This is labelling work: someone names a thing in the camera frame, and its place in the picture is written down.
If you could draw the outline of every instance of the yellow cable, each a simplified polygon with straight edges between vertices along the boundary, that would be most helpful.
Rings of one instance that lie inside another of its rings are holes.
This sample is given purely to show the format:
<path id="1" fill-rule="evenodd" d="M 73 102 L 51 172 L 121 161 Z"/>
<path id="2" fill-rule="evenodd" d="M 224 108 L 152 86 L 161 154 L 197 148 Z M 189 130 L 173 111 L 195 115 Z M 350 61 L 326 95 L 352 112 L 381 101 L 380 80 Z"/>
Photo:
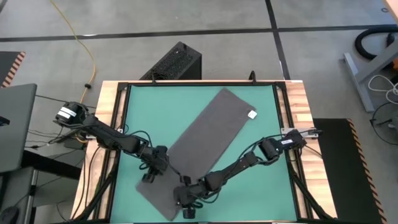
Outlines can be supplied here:
<path id="1" fill-rule="evenodd" d="M 95 75 L 96 75 L 96 66 L 95 66 L 94 57 L 93 57 L 93 55 L 91 54 L 91 52 L 88 50 L 88 48 L 86 47 L 86 45 L 84 45 L 84 44 L 79 40 L 79 38 L 77 38 L 77 35 L 76 35 L 76 33 L 75 33 L 75 30 L 73 30 L 73 28 L 72 28 L 72 26 L 70 25 L 68 19 L 63 15 L 63 13 L 61 12 L 61 10 L 57 7 L 57 5 L 56 5 L 52 0 L 50 0 L 50 2 L 51 2 L 51 4 L 54 6 L 54 8 L 59 12 L 59 14 L 62 16 L 63 20 L 68 24 L 70 30 L 71 30 L 72 33 L 73 33 L 73 36 L 75 36 L 76 41 L 79 42 L 79 44 L 81 44 L 81 45 L 86 49 L 88 55 L 90 56 L 91 60 L 93 61 L 93 74 L 92 74 L 90 80 L 88 81 L 88 84 L 91 84 L 91 82 L 94 80 Z M 81 96 L 81 98 L 80 98 L 80 103 L 83 103 L 83 100 L 84 100 L 84 97 L 85 97 L 85 95 L 86 95 L 87 89 L 88 89 L 88 88 L 85 87 L 85 90 L 84 90 L 84 92 L 83 92 L 83 94 L 82 94 L 82 96 Z"/>

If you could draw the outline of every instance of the yellow black hazard stripe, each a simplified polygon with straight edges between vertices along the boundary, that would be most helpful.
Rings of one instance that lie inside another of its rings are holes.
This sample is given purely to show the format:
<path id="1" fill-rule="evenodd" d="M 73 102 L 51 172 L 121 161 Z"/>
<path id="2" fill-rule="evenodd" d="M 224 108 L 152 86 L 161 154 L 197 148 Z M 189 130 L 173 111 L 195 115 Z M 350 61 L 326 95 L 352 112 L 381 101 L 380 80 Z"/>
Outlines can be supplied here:
<path id="1" fill-rule="evenodd" d="M 376 206 L 378 207 L 379 214 L 380 214 L 380 217 L 381 217 L 381 222 L 383 224 L 387 224 L 387 219 L 386 219 L 386 216 L 384 214 L 384 210 L 382 209 L 381 202 L 379 200 L 379 195 L 377 194 L 376 187 L 374 186 L 373 179 L 371 177 L 371 173 L 370 173 L 370 171 L 368 169 L 368 164 L 366 163 L 365 155 L 363 154 L 361 143 L 359 143 L 358 134 L 356 133 L 353 121 L 351 119 L 347 119 L 347 121 L 349 122 L 349 126 L 351 127 L 351 132 L 353 133 L 353 137 L 354 137 L 354 140 L 355 140 L 355 143 L 356 143 L 356 147 L 358 148 L 359 156 L 360 156 L 360 158 L 362 160 L 362 165 L 363 165 L 363 168 L 365 170 L 365 174 L 366 174 L 366 176 L 368 178 L 369 186 L 370 186 L 370 188 L 372 190 L 373 197 L 374 197 L 374 202 L 376 203 Z"/>
<path id="2" fill-rule="evenodd" d="M 15 77 L 15 74 L 17 73 L 17 70 L 19 66 L 21 65 L 23 59 L 25 58 L 25 52 L 21 52 L 18 54 L 17 58 L 15 59 L 14 63 L 12 64 L 10 70 L 8 71 L 8 74 L 6 76 L 6 79 L 4 79 L 3 83 L 1 84 L 0 88 L 5 88 L 11 85 L 12 80 Z"/>

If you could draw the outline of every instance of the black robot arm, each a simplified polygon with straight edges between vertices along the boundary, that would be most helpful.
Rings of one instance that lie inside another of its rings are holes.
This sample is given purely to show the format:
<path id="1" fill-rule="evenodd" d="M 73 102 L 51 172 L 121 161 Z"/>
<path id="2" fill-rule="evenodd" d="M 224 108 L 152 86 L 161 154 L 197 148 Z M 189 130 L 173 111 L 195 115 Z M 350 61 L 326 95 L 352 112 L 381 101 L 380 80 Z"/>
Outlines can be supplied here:
<path id="1" fill-rule="evenodd" d="M 197 180 L 196 184 L 190 184 L 189 177 L 182 178 L 185 186 L 174 188 L 174 200 L 177 205 L 182 207 L 184 218 L 195 218 L 195 209 L 203 206 L 201 203 L 197 203 L 197 200 L 205 200 L 218 194 L 221 187 L 224 186 L 230 178 L 247 168 L 256 165 L 269 166 L 279 159 L 283 151 L 304 147 L 306 144 L 307 142 L 296 129 L 287 133 L 281 140 L 263 138 L 257 141 L 253 148 L 236 162 L 223 170 L 210 172 L 203 178 Z M 255 155 L 254 149 L 256 146 L 259 146 L 261 152 L 267 159 L 266 161 Z"/>
<path id="2" fill-rule="evenodd" d="M 162 174 L 167 168 L 167 148 L 152 147 L 148 140 L 132 134 L 120 133 L 98 118 L 88 113 L 88 108 L 80 103 L 65 103 L 55 117 L 62 127 L 79 129 L 96 137 L 97 143 L 108 150 L 122 151 L 140 159 L 148 167 L 142 181 L 153 182 L 156 175 Z"/>

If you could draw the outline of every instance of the metal stand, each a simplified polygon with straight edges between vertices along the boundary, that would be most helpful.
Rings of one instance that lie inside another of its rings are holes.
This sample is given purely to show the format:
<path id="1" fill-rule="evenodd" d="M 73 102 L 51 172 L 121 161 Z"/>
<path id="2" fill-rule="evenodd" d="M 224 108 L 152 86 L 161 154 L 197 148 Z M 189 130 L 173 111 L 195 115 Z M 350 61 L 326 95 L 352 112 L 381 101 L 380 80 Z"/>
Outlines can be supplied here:
<path id="1" fill-rule="evenodd" d="M 350 71 L 355 87 L 361 97 L 362 103 L 366 112 L 374 111 L 374 106 L 369 97 L 368 84 L 365 79 L 377 75 L 386 65 L 388 65 L 394 58 L 398 56 L 398 41 L 394 41 L 381 54 L 371 60 L 361 71 L 358 71 L 356 65 L 349 53 L 344 53 L 344 59 Z"/>
<path id="2" fill-rule="evenodd" d="M 56 174 L 62 177 L 79 180 L 81 168 L 59 162 L 39 154 L 24 151 L 21 167 L 33 167 L 34 169 Z"/>

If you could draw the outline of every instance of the gray towel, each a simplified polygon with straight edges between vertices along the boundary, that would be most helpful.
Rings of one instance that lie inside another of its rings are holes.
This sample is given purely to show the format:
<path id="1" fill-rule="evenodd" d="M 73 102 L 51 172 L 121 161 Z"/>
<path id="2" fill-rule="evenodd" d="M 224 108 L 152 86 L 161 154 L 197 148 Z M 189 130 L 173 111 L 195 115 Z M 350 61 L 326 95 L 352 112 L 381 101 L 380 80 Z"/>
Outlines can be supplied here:
<path id="1" fill-rule="evenodd" d="M 223 88 L 169 149 L 170 163 L 195 183 L 216 164 L 252 110 L 253 106 Z M 153 183 L 139 182 L 136 189 L 166 219 L 173 220 L 180 210 L 173 189 L 179 185 L 179 176 L 167 168 Z"/>

